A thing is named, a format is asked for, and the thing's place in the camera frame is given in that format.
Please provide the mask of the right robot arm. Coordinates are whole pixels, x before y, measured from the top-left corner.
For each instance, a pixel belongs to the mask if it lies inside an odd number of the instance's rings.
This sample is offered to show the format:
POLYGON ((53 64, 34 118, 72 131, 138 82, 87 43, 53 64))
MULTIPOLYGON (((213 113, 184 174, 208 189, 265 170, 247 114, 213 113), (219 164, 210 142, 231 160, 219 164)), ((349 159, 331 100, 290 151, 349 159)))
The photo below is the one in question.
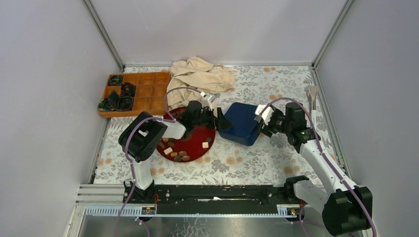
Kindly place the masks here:
POLYGON ((367 187, 351 180, 326 152, 313 121, 301 103, 291 100, 281 112, 272 103, 258 105, 255 120, 260 132, 268 137, 285 134, 288 143, 310 164, 323 187, 316 187, 305 177, 288 179, 283 190, 290 203, 304 201, 319 212, 326 230, 332 236, 377 230, 372 220, 373 196, 367 187))

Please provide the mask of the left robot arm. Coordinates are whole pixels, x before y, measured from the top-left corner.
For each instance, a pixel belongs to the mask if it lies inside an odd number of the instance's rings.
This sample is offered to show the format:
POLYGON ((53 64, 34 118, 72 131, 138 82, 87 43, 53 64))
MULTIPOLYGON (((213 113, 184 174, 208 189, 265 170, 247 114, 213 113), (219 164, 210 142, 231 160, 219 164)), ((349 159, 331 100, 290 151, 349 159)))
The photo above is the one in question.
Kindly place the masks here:
POLYGON ((199 101, 190 102, 179 119, 169 120, 142 112, 119 137, 119 144, 131 165, 134 196, 142 203, 153 198, 151 188, 154 180, 151 175, 150 156, 163 138, 185 140, 192 136, 195 128, 205 126, 208 129, 224 131, 232 127, 221 108, 217 114, 210 106, 203 106, 199 101))

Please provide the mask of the navy box lid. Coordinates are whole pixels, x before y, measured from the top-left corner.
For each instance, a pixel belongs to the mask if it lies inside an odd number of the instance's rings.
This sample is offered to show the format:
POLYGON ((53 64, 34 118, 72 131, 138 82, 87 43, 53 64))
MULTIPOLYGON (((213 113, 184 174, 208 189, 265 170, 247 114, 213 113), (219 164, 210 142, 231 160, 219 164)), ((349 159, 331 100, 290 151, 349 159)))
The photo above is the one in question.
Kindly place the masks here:
POLYGON ((220 131, 219 135, 227 140, 245 146, 252 146, 260 135, 259 124, 255 120, 257 105, 235 102, 231 104, 224 116, 232 127, 220 131))

